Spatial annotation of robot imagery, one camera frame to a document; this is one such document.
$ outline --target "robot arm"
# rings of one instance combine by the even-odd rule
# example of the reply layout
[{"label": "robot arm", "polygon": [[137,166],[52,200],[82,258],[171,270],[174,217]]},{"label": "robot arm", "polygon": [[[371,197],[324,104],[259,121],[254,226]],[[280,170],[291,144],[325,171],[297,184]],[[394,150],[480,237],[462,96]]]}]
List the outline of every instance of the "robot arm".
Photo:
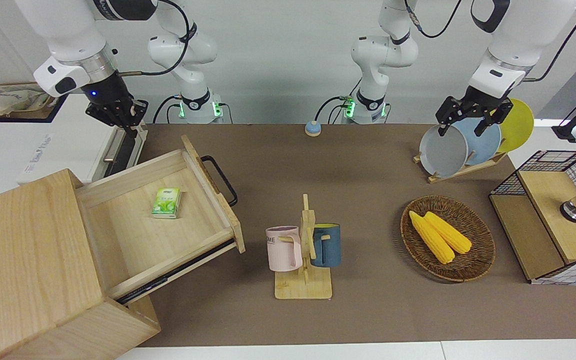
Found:
[{"label": "robot arm", "polygon": [[[173,2],[189,14],[185,0],[173,0]],[[179,86],[181,114],[188,123],[212,123],[215,118],[221,116],[218,108],[221,98],[208,88],[204,73],[198,66],[215,61],[217,43],[198,30],[197,24],[191,18],[190,32],[186,34],[185,22],[180,21],[178,10],[169,4],[160,3],[155,16],[168,33],[150,39],[148,53],[151,59],[165,69],[172,68],[187,43],[182,63],[171,72]]]},{"label": "robot arm", "polygon": [[508,94],[526,78],[576,10],[576,0],[493,2],[489,19],[472,16],[480,29],[492,33],[492,42],[464,97],[448,96],[437,111],[441,135],[467,117],[483,118],[475,129],[477,136],[493,124],[501,124],[512,109]]},{"label": "robot arm", "polygon": [[[410,0],[414,7],[417,0]],[[389,36],[362,36],[352,46],[352,60],[361,68],[361,82],[352,98],[357,102],[352,119],[372,124],[382,114],[390,79],[382,68],[406,68],[418,57],[419,48],[410,37],[410,18],[404,0],[384,0],[379,26]]]},{"label": "robot arm", "polygon": [[82,88],[90,100],[87,114],[137,136],[133,127],[139,125],[148,104],[135,100],[128,92],[86,1],[15,2],[50,49],[51,57],[34,72],[39,86],[55,97]]}]

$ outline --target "corn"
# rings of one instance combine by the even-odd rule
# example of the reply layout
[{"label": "corn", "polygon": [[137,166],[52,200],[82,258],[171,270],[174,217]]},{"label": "corn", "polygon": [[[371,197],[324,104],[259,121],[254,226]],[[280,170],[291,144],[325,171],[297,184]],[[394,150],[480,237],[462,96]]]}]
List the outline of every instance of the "corn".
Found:
[{"label": "corn", "polygon": [[428,246],[428,249],[432,251],[434,257],[437,258],[441,264],[452,262],[452,260],[455,259],[455,253],[453,249],[446,244],[442,236],[416,212],[410,211],[409,215],[412,226],[414,226],[416,232],[419,233],[423,242]]},{"label": "corn", "polygon": [[468,237],[465,237],[451,224],[447,223],[444,219],[433,212],[426,212],[423,218],[434,228],[434,230],[437,231],[437,233],[439,233],[439,235],[441,235],[451,248],[457,251],[457,253],[468,253],[468,251],[473,247],[473,243],[471,243],[471,240],[468,240]]}]

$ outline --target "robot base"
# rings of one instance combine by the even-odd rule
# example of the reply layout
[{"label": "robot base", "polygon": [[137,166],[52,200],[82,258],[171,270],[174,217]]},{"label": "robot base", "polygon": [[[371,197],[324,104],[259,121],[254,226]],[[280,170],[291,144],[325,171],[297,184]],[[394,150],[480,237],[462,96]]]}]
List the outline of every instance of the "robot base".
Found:
[{"label": "robot base", "polygon": [[355,105],[354,111],[352,112],[352,117],[348,117],[346,112],[343,113],[343,119],[341,124],[359,124],[359,125],[371,125],[371,124],[381,124],[386,118],[385,111],[386,103],[381,104],[374,111],[368,111],[365,107],[361,105]]},{"label": "robot base", "polygon": [[222,97],[210,92],[210,99],[199,110],[193,110],[183,101],[178,116],[171,116],[170,124],[223,124],[224,113],[219,104]]}]

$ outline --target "blue mug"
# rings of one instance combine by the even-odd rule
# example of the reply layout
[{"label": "blue mug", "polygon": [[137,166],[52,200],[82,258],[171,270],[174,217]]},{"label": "blue mug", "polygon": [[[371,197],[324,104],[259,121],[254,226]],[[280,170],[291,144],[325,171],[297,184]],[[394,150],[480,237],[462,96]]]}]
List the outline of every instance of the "blue mug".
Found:
[{"label": "blue mug", "polygon": [[317,223],[312,239],[316,259],[310,260],[315,267],[334,268],[341,264],[341,228],[338,223]]}]

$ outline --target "woven tray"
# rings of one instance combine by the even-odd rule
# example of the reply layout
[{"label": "woven tray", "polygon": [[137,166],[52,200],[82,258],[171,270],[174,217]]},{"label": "woven tray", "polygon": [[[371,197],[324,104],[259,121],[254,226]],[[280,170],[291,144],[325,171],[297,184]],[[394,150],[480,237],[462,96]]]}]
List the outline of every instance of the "woven tray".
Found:
[{"label": "woven tray", "polygon": [[[410,220],[409,211],[424,216],[434,212],[472,243],[468,253],[455,253],[449,264],[441,264],[421,239]],[[463,203],[452,198],[430,195],[409,203],[404,210],[400,223],[401,237],[412,258],[422,268],[444,280],[462,283],[476,280],[486,275],[495,262],[495,243],[488,226]]]}]

